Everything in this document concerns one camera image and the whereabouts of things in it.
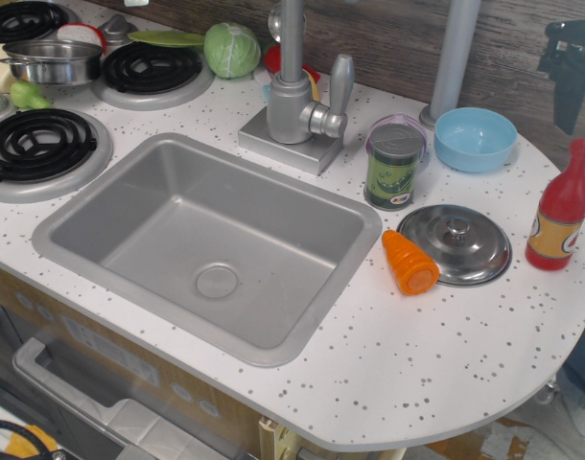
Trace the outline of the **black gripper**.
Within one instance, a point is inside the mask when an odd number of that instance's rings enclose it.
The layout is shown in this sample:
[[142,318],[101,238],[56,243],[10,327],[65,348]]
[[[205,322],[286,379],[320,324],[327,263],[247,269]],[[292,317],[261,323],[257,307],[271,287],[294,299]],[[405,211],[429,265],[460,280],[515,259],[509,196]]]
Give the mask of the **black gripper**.
[[545,28],[548,44],[538,70],[555,80],[556,72],[573,71],[580,76],[559,79],[553,95],[553,122],[564,133],[573,134],[585,98],[585,19],[556,21]]

